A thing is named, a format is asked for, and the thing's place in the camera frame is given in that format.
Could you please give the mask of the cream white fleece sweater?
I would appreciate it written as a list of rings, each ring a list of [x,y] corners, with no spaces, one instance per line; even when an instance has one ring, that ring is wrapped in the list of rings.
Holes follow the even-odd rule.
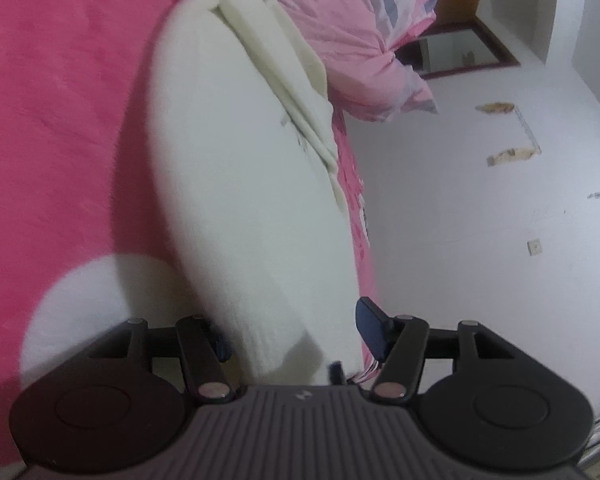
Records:
[[[200,310],[245,376],[363,368],[325,67],[277,0],[180,0],[152,55],[156,189]]]

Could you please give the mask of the white wall outlet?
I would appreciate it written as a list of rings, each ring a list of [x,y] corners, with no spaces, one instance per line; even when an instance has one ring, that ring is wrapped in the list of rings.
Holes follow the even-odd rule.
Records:
[[[527,247],[531,257],[538,256],[543,251],[541,241],[538,238],[536,240],[529,240]]]

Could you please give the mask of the dark wooden door frame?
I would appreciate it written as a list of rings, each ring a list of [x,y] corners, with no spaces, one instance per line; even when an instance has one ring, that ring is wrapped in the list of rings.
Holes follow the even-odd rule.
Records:
[[[396,50],[424,79],[515,67],[516,58],[477,16],[480,0],[438,0],[433,25]]]

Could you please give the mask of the pink floral bed blanket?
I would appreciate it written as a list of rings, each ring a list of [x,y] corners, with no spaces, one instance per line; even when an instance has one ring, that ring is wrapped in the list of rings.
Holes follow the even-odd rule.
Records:
[[[194,310],[147,155],[145,63],[178,0],[0,0],[0,479],[21,389],[128,318]]]

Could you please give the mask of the pink patterned duvet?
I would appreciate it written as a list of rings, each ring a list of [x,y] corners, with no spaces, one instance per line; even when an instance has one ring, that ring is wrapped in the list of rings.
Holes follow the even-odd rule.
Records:
[[[437,109],[411,65],[396,57],[436,19],[438,0],[277,0],[322,60],[336,107],[366,122]]]

